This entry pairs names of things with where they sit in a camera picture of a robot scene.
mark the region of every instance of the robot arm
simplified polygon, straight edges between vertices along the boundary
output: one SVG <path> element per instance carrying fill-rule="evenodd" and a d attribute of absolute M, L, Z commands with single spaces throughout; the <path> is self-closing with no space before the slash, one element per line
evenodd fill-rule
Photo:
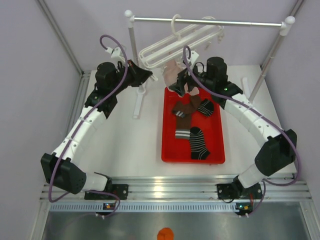
<path fill-rule="evenodd" d="M 94 109 L 87 118 L 85 118 L 85 116 L 97 103 L 115 89 L 120 79 L 124 76 L 124 73 L 125 68 L 120 61 L 118 62 L 117 69 L 111 62 L 101 63 L 97 67 L 95 88 L 87 98 L 76 124 L 52 154 L 45 153 L 41 158 L 41 165 L 47 183 L 50 183 L 58 158 L 63 156 L 54 177 L 53 185 L 55 187 L 72 194 L 88 190 L 109 192 L 112 185 L 111 178 L 96 172 L 83 172 L 80 169 L 81 156 L 89 144 L 91 137 L 99 126 L 108 119 L 116 106 L 117 94 L 128 86 L 140 86 L 153 73 L 139 68 L 131 60 L 128 60 L 128 72 L 121 87 L 119 87 L 106 101 L 100 104 L 98 108 Z"/>
<path fill-rule="evenodd" d="M 194 66 L 192 58 L 187 63 Z M 259 153 L 247 170 L 238 175 L 232 183 L 238 196 L 243 196 L 249 188 L 257 184 L 262 179 L 269 177 L 295 160 L 295 153 L 287 140 L 273 126 L 269 125 L 264 119 L 253 113 L 250 109 L 256 110 L 248 101 L 243 91 L 234 83 L 228 81 L 227 65 L 221 57 L 211 57 L 206 62 L 206 71 L 199 72 L 198 67 L 192 68 L 193 74 L 206 88 L 214 93 L 233 98 L 245 103 L 249 108 L 221 97 L 212 96 L 220 107 L 233 115 L 255 138 L 261 147 Z M 185 94 L 184 86 L 187 84 L 190 92 L 199 85 L 189 75 L 188 70 L 184 69 L 178 74 L 177 82 L 169 88 L 179 95 Z M 297 145 L 297 135 L 293 130 L 285 132 L 290 140 Z"/>

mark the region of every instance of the black and white striped sock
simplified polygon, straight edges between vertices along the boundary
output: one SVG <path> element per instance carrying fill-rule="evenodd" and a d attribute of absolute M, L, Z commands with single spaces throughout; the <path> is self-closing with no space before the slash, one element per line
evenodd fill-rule
<path fill-rule="evenodd" d="M 175 138 L 176 139 L 189 139 L 190 138 L 190 130 L 189 129 L 176 129 L 175 130 Z"/>
<path fill-rule="evenodd" d="M 191 159 L 205 160 L 210 152 L 206 148 L 204 133 L 194 126 L 190 129 L 189 143 L 191 147 Z"/>
<path fill-rule="evenodd" d="M 210 100 L 205 99 L 196 110 L 206 117 L 210 117 L 214 113 L 214 104 Z"/>

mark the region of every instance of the red tray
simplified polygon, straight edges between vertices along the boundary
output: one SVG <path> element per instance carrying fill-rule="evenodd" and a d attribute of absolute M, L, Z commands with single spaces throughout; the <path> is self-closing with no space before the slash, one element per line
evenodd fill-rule
<path fill-rule="evenodd" d="M 206 117 L 196 111 L 192 114 L 191 127 L 198 127 L 204 134 L 204 141 L 210 155 L 205 160 L 191 159 L 189 140 L 176 139 L 176 116 L 172 114 L 176 102 L 184 104 L 190 102 L 189 94 L 179 97 L 175 92 L 164 90 L 163 125 L 162 125 L 162 150 L 161 158 L 167 163 L 193 163 L 193 164 L 223 164 L 226 160 L 220 106 L 215 103 L 210 94 L 199 89 L 202 100 L 209 99 L 214 104 L 214 112 Z"/>

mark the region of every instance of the sock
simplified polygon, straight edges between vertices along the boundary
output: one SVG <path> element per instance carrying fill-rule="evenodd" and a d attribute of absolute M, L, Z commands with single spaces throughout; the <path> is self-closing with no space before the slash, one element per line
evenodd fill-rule
<path fill-rule="evenodd" d="M 189 139 L 190 137 L 191 114 L 185 117 L 176 117 L 175 138 Z"/>
<path fill-rule="evenodd" d="M 206 117 L 210 117 L 214 113 L 214 104 L 212 101 L 205 99 L 198 106 L 197 110 Z"/>
<path fill-rule="evenodd" d="M 194 126 L 190 129 L 191 159 L 205 160 L 210 152 L 206 148 L 204 133 Z"/>
<path fill-rule="evenodd" d="M 172 113 L 180 118 L 184 118 L 186 115 L 193 114 L 200 104 L 201 98 L 198 95 L 190 96 L 190 103 L 183 104 L 181 101 L 178 101 L 174 105 Z"/>

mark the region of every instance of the white wall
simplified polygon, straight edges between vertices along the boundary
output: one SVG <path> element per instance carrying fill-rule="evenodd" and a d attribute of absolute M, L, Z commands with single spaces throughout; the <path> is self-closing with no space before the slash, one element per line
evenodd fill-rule
<path fill-rule="evenodd" d="M 1 1 L 0 33 L 0 239 L 23 240 L 79 75 L 34 0 Z"/>
<path fill-rule="evenodd" d="M 298 136 L 302 178 L 320 213 L 320 2 L 306 0 L 266 83 L 284 128 Z"/>
<path fill-rule="evenodd" d="M 109 34 L 127 46 L 131 58 L 127 9 L 137 16 L 170 18 L 180 14 L 183 18 L 199 19 L 213 16 L 221 20 L 249 22 L 284 21 L 296 0 L 47 0 L 64 35 L 85 70 L 96 69 L 106 61 L 99 37 Z M 138 51 L 172 34 L 168 23 L 137 23 L 135 36 Z M 276 29 L 257 27 L 225 27 L 225 37 L 203 53 L 197 49 L 202 61 L 221 56 L 230 65 L 260 64 L 265 57 Z"/>

